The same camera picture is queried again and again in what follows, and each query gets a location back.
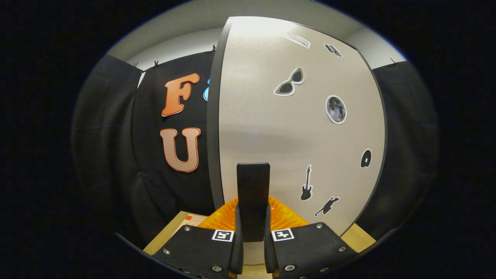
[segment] orange object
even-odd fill
[[[198,227],[207,229],[236,230],[235,210],[238,198],[224,204],[212,215],[205,219]],[[277,199],[269,196],[270,230],[287,229],[309,225],[291,208]]]

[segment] wooden surface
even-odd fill
[[[174,219],[143,249],[149,255],[155,254],[172,237],[176,229],[188,215],[203,216],[181,211]],[[357,224],[353,224],[343,236],[341,236],[355,252],[359,253],[372,245],[375,240],[367,234]],[[265,265],[243,265],[243,274],[238,275],[238,279],[272,279],[272,274],[268,274]]]
[[[341,239],[348,244],[355,252],[359,253],[375,242],[367,232],[362,230],[357,224],[353,224]]]
[[[272,273],[267,273],[265,265],[246,265],[238,279],[272,279]]]
[[[197,215],[185,211],[179,212],[176,217],[174,217],[174,219],[172,219],[172,221],[150,243],[148,243],[143,251],[149,255],[157,253],[157,251],[162,248],[162,246],[164,246],[169,239],[171,239],[178,226],[183,222],[188,214]]]

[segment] black curtain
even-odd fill
[[[130,145],[132,102],[141,70],[105,55],[86,79],[71,126],[71,148],[86,217],[102,231],[119,232],[138,246],[129,188],[136,163]]]
[[[422,202],[439,159],[439,127],[432,97],[409,61],[372,70],[384,99],[384,167],[357,225],[378,240]]]
[[[203,93],[209,86],[214,54],[203,52],[167,61],[146,71],[134,100],[132,116],[132,145],[138,165],[141,186],[148,194],[129,193],[134,214],[146,241],[151,241],[179,211],[210,215],[215,211],[207,160],[207,101]],[[181,112],[162,116],[165,107],[168,81],[196,73],[197,83],[190,83],[189,98],[179,98],[184,105]],[[201,134],[196,139],[198,166],[191,172],[181,172],[167,164],[162,129],[175,129],[177,158],[188,159],[185,128],[198,128]],[[161,216],[162,221],[153,222],[149,216]]]

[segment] letter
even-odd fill
[[[183,100],[188,100],[191,94],[191,83],[197,83],[200,81],[200,76],[197,73],[192,73],[174,80],[171,80],[165,84],[167,88],[167,95],[165,98],[165,107],[162,110],[162,116],[169,116],[183,111],[184,105],[179,102],[179,96],[183,97]]]
[[[176,142],[175,138],[178,131],[175,129],[163,129],[160,131],[162,143],[164,145],[165,160],[170,167],[177,171],[192,172],[198,167],[198,147],[196,139],[201,134],[198,128],[186,128],[182,132],[186,138],[187,147],[187,161],[179,161],[176,155]]]

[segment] screw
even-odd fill
[[[212,270],[215,271],[215,272],[221,272],[222,271],[222,267],[220,267],[220,266],[212,266]]]
[[[293,265],[288,265],[288,266],[285,266],[285,267],[284,267],[284,270],[285,270],[285,271],[293,271],[293,270],[295,270],[295,268],[296,268],[296,267],[295,267],[295,266],[293,266]]]

